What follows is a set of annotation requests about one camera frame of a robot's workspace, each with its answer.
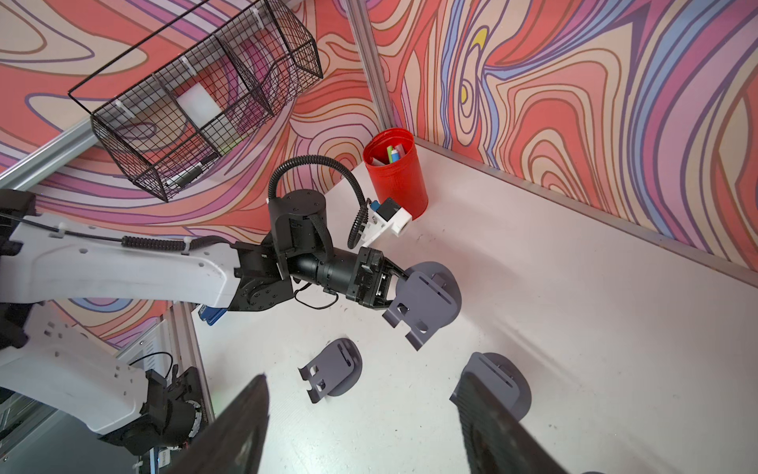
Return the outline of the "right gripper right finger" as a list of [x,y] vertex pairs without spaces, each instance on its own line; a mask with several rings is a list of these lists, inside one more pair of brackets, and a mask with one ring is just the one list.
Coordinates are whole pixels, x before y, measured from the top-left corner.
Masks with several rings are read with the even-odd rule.
[[455,405],[471,472],[565,471],[476,375],[466,373],[461,377]]

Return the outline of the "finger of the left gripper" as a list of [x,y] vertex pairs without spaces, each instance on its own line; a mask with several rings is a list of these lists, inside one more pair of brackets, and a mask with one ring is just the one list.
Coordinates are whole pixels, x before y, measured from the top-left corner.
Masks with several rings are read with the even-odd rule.
[[382,265],[378,295],[395,296],[408,277],[409,275],[393,261],[385,260]]

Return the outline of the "grey phone stand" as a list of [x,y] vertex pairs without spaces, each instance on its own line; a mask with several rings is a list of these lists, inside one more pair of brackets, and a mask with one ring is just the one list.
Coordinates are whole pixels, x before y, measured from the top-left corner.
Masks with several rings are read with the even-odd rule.
[[302,380],[310,384],[307,390],[312,404],[327,397],[339,397],[359,381],[362,357],[357,345],[347,338],[339,338],[327,345],[319,355],[298,369]]
[[475,352],[466,363],[450,401],[457,403],[463,376],[476,375],[517,421],[522,421],[532,405],[532,391],[526,377],[504,355]]
[[416,351],[460,314],[462,293],[452,272],[438,262],[408,268],[410,276],[399,280],[396,295],[383,318],[393,327],[405,323],[406,339]]

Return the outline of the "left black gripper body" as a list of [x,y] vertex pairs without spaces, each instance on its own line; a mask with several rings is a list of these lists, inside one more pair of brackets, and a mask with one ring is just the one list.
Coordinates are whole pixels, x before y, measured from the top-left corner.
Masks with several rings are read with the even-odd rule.
[[357,253],[335,250],[322,266],[322,286],[368,308],[388,308],[394,263],[376,249],[361,247]]

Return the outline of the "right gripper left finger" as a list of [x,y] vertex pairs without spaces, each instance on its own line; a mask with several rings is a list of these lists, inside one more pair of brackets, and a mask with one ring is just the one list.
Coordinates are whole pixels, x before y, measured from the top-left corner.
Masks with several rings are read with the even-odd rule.
[[167,473],[258,473],[270,420],[266,375],[254,377]]

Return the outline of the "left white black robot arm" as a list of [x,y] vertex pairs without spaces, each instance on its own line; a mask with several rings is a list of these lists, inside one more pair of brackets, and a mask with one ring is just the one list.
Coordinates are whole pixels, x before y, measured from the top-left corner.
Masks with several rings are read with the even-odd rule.
[[[296,168],[337,171],[353,189],[358,213],[347,248],[334,245],[326,200],[278,183]],[[1,194],[1,385],[62,411],[107,444],[142,455],[182,448],[205,427],[197,371],[161,375],[105,353],[47,311],[69,298],[165,300],[227,311],[266,311],[305,282],[371,309],[391,305],[392,280],[407,273],[382,252],[361,246],[369,204],[353,173],[337,160],[306,155],[282,163],[268,183],[270,233],[263,242],[219,236],[156,239],[38,213],[33,193]]]

